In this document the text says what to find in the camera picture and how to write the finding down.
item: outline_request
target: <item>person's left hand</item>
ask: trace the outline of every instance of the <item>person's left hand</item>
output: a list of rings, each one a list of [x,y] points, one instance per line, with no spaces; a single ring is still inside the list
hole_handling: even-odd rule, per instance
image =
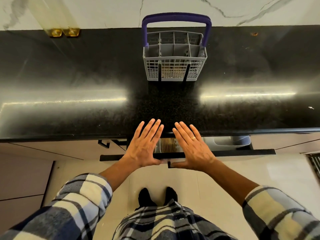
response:
[[[154,122],[155,119],[151,119],[141,135],[140,132],[144,125],[144,121],[138,125],[132,141],[130,142],[125,155],[122,157],[131,162],[133,161],[137,168],[161,164],[160,160],[153,158],[153,151],[160,139],[164,125],[160,125],[161,120],[157,120],[155,124]]]

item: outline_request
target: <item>black drawer edge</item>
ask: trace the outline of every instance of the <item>black drawer edge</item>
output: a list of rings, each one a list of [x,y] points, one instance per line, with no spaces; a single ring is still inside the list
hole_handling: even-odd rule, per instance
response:
[[[230,156],[258,156],[258,155],[275,155],[274,149],[261,149],[261,150],[230,150],[230,151],[213,151],[216,157],[230,157]],[[118,161],[123,155],[101,155],[100,161]],[[156,159],[171,159],[171,158],[184,158],[183,152],[170,152],[170,153],[154,153],[153,157]]]

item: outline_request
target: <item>checkered flannel shirt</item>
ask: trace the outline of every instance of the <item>checkered flannel shirt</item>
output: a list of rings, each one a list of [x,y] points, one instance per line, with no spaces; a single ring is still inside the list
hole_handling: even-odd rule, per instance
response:
[[[49,206],[42,207],[0,239],[92,239],[112,199],[99,174],[68,181]],[[243,214],[259,239],[320,239],[320,222],[279,189],[258,186],[246,197]],[[171,200],[125,217],[113,239],[235,239],[192,210]]]

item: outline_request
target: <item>white plastic container in drawer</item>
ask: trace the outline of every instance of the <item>white plastic container in drawer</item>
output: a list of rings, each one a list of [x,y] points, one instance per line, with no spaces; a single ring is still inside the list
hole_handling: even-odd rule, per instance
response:
[[[214,136],[202,137],[211,151],[235,150],[250,145],[250,136]]]

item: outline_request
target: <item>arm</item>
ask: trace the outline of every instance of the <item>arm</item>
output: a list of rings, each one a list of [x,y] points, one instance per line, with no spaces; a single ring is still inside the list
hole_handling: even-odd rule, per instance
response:
[[[320,239],[320,221],[281,190],[259,186],[219,161],[198,130],[183,122],[173,129],[186,161],[172,167],[202,171],[214,179],[239,205],[259,239]]]
[[[54,200],[6,231],[0,239],[92,239],[112,193],[136,169],[159,165],[152,156],[163,130],[152,119],[140,135],[141,122],[126,154],[100,174],[81,174],[68,181]]]

